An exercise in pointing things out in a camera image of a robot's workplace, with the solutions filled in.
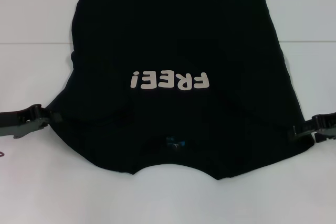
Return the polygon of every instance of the white background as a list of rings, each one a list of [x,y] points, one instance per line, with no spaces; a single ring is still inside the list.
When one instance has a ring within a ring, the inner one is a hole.
[[[48,105],[70,73],[77,0],[0,0],[0,111]],[[335,0],[267,0],[304,116],[336,112]],[[336,141],[232,179],[97,168],[50,128],[0,139],[0,223],[336,223]]]

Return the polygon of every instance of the black cloth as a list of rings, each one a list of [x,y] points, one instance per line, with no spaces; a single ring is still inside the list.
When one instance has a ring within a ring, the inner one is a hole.
[[[221,179],[314,145],[287,138],[304,119],[265,0],[79,0],[72,36],[51,127],[99,167]]]

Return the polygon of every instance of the printed letter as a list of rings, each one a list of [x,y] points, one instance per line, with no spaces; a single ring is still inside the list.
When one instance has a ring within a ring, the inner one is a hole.
[[[190,90],[193,86],[193,79],[191,78],[191,74],[189,73],[187,73],[185,76],[186,78],[180,75],[179,73],[176,75],[176,77],[180,79],[177,86],[181,90]]]
[[[167,80],[168,82],[159,82],[159,87],[161,88],[173,88],[174,87],[174,71],[163,70],[161,74],[168,74],[167,76],[160,76],[161,80]]]
[[[195,77],[195,81],[201,81],[202,83],[195,83],[194,88],[206,89],[210,86],[209,79],[206,73],[201,73],[201,77]]]
[[[143,72],[144,77],[142,77],[143,81],[149,81],[149,84],[143,84],[141,85],[142,89],[155,89],[157,87],[156,85],[156,72],[155,71],[144,71]]]

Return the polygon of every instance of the white surface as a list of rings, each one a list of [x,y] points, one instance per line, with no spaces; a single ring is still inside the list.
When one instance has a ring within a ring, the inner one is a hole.
[[[71,42],[78,0],[0,0],[0,42]],[[267,0],[280,41],[336,41],[335,0]]]
[[[68,43],[76,2],[0,0],[0,44]],[[336,40],[330,0],[268,2],[280,40]],[[335,112],[336,43],[281,47],[305,118]],[[70,75],[70,53],[69,44],[0,45],[0,111],[48,105]],[[0,157],[3,224],[334,224],[336,220],[336,141],[220,181],[176,165],[149,167],[134,176],[107,171],[70,149],[50,128],[20,140],[1,137],[0,151],[5,153]]]

